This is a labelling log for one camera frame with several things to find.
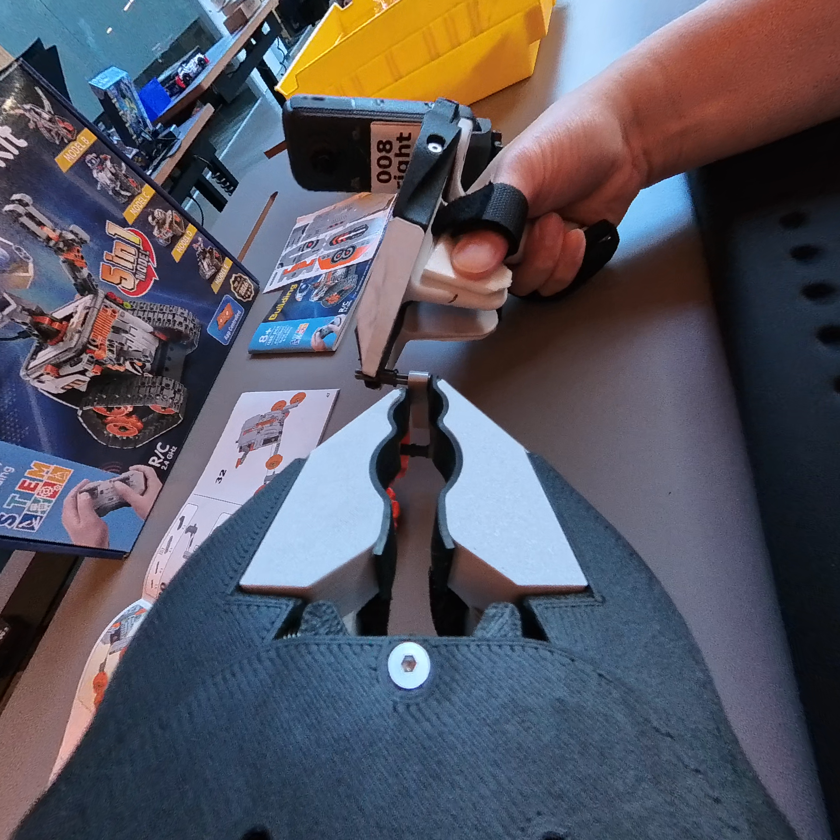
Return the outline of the red white toy car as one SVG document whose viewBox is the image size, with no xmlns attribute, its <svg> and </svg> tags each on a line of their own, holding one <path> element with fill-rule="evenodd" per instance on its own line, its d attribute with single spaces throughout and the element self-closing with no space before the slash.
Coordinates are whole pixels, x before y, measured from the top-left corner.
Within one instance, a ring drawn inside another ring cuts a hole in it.
<svg viewBox="0 0 840 840">
<path fill-rule="evenodd" d="M 157 77 L 171 99 L 182 95 L 185 89 L 197 79 L 209 64 L 209 59 L 198 48 L 194 48 Z"/>
</svg>

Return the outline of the toy sticker sheet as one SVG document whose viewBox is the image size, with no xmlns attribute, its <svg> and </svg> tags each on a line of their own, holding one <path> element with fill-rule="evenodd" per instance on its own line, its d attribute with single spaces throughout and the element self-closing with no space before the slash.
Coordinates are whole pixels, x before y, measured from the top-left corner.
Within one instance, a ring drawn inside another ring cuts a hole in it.
<svg viewBox="0 0 840 840">
<path fill-rule="evenodd" d="M 359 193 L 299 217 L 265 291 L 375 257 L 395 195 Z"/>
</svg>

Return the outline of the long background desk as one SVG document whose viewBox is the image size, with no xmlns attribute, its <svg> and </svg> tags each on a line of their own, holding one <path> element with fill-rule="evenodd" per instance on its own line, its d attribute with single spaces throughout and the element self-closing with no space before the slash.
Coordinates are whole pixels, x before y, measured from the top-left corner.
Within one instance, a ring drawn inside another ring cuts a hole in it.
<svg viewBox="0 0 840 840">
<path fill-rule="evenodd" d="M 155 122 L 164 127 L 180 124 L 190 116 L 197 102 L 215 109 L 230 104 L 254 70 L 279 102 L 280 94 L 275 91 L 279 79 L 265 61 L 266 52 L 280 36 L 277 5 L 278 1 L 265 1 L 246 25 L 210 48 L 210 63 Z"/>
</svg>

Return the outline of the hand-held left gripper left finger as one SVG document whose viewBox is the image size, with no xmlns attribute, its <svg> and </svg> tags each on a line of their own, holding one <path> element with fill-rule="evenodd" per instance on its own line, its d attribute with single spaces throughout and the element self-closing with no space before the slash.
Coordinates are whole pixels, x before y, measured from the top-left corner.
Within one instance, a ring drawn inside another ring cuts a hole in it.
<svg viewBox="0 0 840 840">
<path fill-rule="evenodd" d="M 401 470 L 404 390 L 397 388 L 315 448 L 240 580 L 246 592 L 329 601 L 385 635 L 396 571 L 387 488 Z"/>
</svg>

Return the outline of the person's right hand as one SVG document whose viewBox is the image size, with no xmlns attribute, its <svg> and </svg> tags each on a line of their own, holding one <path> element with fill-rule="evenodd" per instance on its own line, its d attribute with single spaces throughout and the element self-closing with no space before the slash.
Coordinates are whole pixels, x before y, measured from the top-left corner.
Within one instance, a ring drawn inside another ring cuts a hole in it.
<svg viewBox="0 0 840 840">
<path fill-rule="evenodd" d="M 512 294 L 562 291 L 581 268 L 583 227 L 623 218 L 645 175 L 632 145 L 634 102 L 633 79 L 604 72 L 555 102 L 479 179 L 515 186 L 528 200 L 532 227 Z"/>
</svg>

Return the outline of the blue robot kit box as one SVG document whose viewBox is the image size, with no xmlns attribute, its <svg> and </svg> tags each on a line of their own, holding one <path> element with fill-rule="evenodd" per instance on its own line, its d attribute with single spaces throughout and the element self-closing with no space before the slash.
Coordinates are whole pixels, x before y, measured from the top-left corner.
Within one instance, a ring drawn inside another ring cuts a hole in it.
<svg viewBox="0 0 840 840">
<path fill-rule="evenodd" d="M 2 549 L 123 557 L 259 284 L 20 59 L 1 105 Z"/>
</svg>

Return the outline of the small blue toy box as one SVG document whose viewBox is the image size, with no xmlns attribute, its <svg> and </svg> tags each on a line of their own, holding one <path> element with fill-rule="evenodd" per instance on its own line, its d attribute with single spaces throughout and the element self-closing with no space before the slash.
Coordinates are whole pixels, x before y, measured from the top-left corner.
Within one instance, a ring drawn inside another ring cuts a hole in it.
<svg viewBox="0 0 840 840">
<path fill-rule="evenodd" d="M 139 148 L 151 140 L 153 124 L 126 71 L 111 66 L 88 84 L 123 142 Z"/>
</svg>

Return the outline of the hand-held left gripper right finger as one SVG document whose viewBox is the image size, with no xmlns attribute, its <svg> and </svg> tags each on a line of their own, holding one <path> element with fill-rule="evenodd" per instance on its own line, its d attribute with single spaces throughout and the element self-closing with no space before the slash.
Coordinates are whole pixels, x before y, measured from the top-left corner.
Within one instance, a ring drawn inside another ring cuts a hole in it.
<svg viewBox="0 0 840 840">
<path fill-rule="evenodd" d="M 429 572 L 437 634 L 464 635 L 470 608 L 584 591 L 525 447 L 446 382 L 429 386 L 429 413 L 430 456 L 446 480 Z"/>
</svg>

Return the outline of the blue storage crate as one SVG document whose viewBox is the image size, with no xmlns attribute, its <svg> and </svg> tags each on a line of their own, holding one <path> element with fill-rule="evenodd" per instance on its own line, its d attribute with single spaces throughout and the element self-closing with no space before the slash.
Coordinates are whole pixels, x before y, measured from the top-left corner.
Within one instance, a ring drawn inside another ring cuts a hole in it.
<svg viewBox="0 0 840 840">
<path fill-rule="evenodd" d="M 149 120 L 155 122 L 172 104 L 172 98 L 160 81 L 153 77 L 141 89 L 138 95 Z"/>
</svg>

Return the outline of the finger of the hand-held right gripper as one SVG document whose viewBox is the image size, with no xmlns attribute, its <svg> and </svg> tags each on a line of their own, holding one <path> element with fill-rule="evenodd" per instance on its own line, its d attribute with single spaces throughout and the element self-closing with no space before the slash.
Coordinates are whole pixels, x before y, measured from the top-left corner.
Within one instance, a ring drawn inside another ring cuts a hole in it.
<svg viewBox="0 0 840 840">
<path fill-rule="evenodd" d="M 374 258 L 362 300 L 356 308 L 355 334 L 360 369 L 367 387 L 381 387 L 381 370 L 391 354 L 392 332 L 409 282 L 421 276 L 428 258 L 428 232 L 393 216 Z"/>
<path fill-rule="evenodd" d="M 388 339 L 388 369 L 397 370 L 396 363 L 406 344 L 411 341 L 482 340 L 495 331 L 498 323 L 498 310 L 400 308 Z M 429 371 L 422 369 L 415 371 L 429 374 Z"/>
</svg>

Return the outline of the person's right forearm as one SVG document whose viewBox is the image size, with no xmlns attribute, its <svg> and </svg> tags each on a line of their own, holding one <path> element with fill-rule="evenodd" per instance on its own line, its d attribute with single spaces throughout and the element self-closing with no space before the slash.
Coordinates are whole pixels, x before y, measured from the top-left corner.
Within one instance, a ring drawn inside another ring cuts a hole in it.
<svg viewBox="0 0 840 840">
<path fill-rule="evenodd" d="M 705 2 L 604 81 L 642 188 L 838 117 L 839 3 Z"/>
</svg>

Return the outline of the blue instruction booklet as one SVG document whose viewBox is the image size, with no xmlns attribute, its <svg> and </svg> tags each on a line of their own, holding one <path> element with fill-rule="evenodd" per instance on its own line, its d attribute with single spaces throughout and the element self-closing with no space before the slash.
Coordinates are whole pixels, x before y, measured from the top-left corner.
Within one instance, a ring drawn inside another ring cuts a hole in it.
<svg viewBox="0 0 840 840">
<path fill-rule="evenodd" d="M 335 350 L 363 286 L 362 275 L 353 269 L 330 271 L 290 283 L 259 324 L 248 344 L 248 352 Z"/>
</svg>

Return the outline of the grey toy beam with gears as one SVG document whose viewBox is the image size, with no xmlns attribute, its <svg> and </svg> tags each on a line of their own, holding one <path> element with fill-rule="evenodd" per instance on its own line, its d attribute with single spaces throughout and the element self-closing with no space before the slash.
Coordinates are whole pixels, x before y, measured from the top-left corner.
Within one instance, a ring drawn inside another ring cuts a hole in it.
<svg viewBox="0 0 840 840">
<path fill-rule="evenodd" d="M 425 372 L 409 372 L 409 385 L 406 388 L 406 399 L 409 405 L 409 419 L 407 430 L 400 443 L 400 470 L 396 479 L 403 478 L 409 466 L 409 459 L 413 457 L 428 457 L 431 445 L 429 421 L 428 386 L 429 374 Z"/>
</svg>

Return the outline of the open white instruction manual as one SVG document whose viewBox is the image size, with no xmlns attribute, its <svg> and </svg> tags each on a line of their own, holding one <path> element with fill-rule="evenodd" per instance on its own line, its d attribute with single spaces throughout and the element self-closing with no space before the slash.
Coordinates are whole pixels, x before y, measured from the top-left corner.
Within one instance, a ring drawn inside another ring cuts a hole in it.
<svg viewBox="0 0 840 840">
<path fill-rule="evenodd" d="M 289 390 L 239 397 L 204 472 L 152 556 L 142 597 L 104 627 L 87 659 L 51 780 L 74 752 L 124 649 L 174 574 L 249 498 L 320 443 L 338 393 Z"/>
</svg>

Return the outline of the yellow storage bin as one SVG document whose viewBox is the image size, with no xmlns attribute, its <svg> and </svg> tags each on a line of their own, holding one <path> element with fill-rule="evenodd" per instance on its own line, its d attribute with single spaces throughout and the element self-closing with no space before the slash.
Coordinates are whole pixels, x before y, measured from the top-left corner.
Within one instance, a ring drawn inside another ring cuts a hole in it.
<svg viewBox="0 0 840 840">
<path fill-rule="evenodd" d="M 531 76 L 554 1 L 332 5 L 276 86 L 351 98 L 471 104 Z"/>
</svg>

